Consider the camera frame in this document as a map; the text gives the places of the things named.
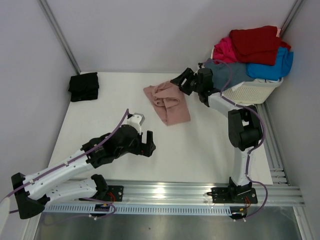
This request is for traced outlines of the pink t shirt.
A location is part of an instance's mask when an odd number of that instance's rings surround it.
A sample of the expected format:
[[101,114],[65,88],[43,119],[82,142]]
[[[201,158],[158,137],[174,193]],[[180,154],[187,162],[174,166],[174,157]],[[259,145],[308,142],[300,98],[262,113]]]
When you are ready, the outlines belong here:
[[143,92],[165,125],[191,121],[184,93],[170,81],[145,87]]

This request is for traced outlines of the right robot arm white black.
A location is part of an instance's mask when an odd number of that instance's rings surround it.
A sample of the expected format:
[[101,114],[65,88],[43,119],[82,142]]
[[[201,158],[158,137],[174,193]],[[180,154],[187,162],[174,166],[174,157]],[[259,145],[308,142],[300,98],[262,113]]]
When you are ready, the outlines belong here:
[[214,203],[244,203],[256,194],[249,173],[252,152],[264,139],[261,120],[255,106],[241,106],[227,99],[214,87],[212,77],[209,68],[200,68],[197,72],[187,68],[170,82],[188,96],[197,93],[204,105],[226,117],[228,139],[234,148],[233,171],[228,186],[214,187],[209,195]]

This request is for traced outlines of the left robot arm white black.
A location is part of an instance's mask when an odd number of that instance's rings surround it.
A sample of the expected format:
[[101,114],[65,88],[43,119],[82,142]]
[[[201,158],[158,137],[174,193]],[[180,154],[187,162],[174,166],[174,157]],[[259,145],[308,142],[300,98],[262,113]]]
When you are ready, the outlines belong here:
[[75,199],[105,200],[109,186],[101,174],[94,174],[79,183],[67,183],[70,178],[95,170],[114,160],[134,154],[151,157],[156,145],[153,132],[142,133],[129,124],[123,124],[111,133],[91,139],[68,159],[40,172],[11,177],[19,217],[30,219],[50,205]]

